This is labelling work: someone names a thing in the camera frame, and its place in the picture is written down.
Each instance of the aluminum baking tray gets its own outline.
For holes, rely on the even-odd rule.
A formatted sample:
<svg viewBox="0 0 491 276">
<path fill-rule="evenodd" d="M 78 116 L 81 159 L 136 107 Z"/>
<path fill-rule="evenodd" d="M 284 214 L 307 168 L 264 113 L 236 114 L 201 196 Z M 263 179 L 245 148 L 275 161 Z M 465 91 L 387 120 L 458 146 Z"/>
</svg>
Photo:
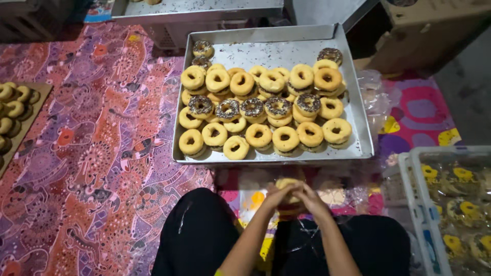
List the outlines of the aluminum baking tray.
<svg viewBox="0 0 491 276">
<path fill-rule="evenodd" d="M 208 150 L 197 159 L 185 156 L 179 149 L 179 137 L 186 130 L 178 122 L 178 114 L 184 107 L 181 96 L 176 113 L 172 157 L 184 164 L 243 164 L 243 163 L 317 163 L 334 159 L 364 159 L 374 155 L 374 148 L 368 120 L 356 80 L 355 66 L 350 48 L 340 24 L 325 26 L 293 26 L 275 28 L 250 28 L 195 32 L 188 36 L 184 60 L 187 68 L 193 59 L 192 45 L 195 41 L 206 40 L 213 44 L 215 55 L 212 63 L 221 63 L 227 69 L 241 67 L 248 71 L 254 65 L 269 68 L 285 67 L 291 69 L 299 63 L 313 65 L 320 50 L 326 47 L 337 48 L 343 53 L 343 64 L 339 70 L 347 83 L 349 102 L 345 101 L 345 112 L 341 116 L 353 127 L 349 146 L 335 150 L 327 148 L 321 153 L 296 150 L 293 156 L 277 155 L 273 149 L 264 153 L 251 149 L 244 160 L 228 160 L 223 153 Z"/>
<path fill-rule="evenodd" d="M 122 25 L 147 25 L 281 16 L 284 0 L 116 0 L 112 18 Z"/>
</svg>

